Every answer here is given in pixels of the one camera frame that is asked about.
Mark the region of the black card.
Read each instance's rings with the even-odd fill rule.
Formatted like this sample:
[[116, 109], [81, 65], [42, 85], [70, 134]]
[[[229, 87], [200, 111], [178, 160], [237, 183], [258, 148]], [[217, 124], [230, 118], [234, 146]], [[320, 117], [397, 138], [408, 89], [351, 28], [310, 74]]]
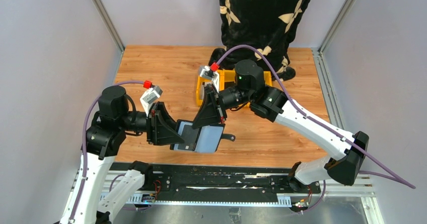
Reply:
[[195, 151], [200, 132], [200, 128], [192, 128], [191, 125], [184, 125], [181, 131], [184, 143], [178, 144], [177, 150]]

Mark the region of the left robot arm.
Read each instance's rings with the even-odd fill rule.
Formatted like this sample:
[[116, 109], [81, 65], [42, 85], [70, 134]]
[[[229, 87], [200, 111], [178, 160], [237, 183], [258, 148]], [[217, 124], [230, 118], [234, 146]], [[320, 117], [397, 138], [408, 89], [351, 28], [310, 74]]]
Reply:
[[96, 98], [97, 112], [87, 112], [93, 119], [86, 117], [84, 121], [79, 174], [61, 223], [113, 223], [134, 192], [154, 184], [153, 166], [136, 161], [120, 182], [101, 197], [107, 174], [128, 135], [146, 133], [152, 145], [184, 143], [176, 131], [176, 122], [159, 100], [160, 87], [149, 81], [143, 82], [143, 87], [142, 111], [137, 111], [124, 84], [117, 83]]

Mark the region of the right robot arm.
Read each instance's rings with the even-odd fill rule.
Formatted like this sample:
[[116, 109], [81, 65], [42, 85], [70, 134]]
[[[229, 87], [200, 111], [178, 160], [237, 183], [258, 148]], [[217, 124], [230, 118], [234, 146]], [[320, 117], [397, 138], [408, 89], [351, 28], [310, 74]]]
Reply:
[[217, 70], [216, 64], [199, 68], [199, 76], [210, 83], [204, 86], [204, 99], [193, 120], [194, 128], [224, 123], [227, 110], [249, 104], [255, 115], [297, 131], [327, 152], [326, 157], [293, 165], [287, 183], [295, 191], [328, 179], [346, 186], [355, 183], [369, 142], [366, 133], [345, 131], [304, 110], [283, 90], [267, 85], [263, 69], [252, 60], [238, 62], [235, 85], [221, 91], [214, 84], [219, 77]]

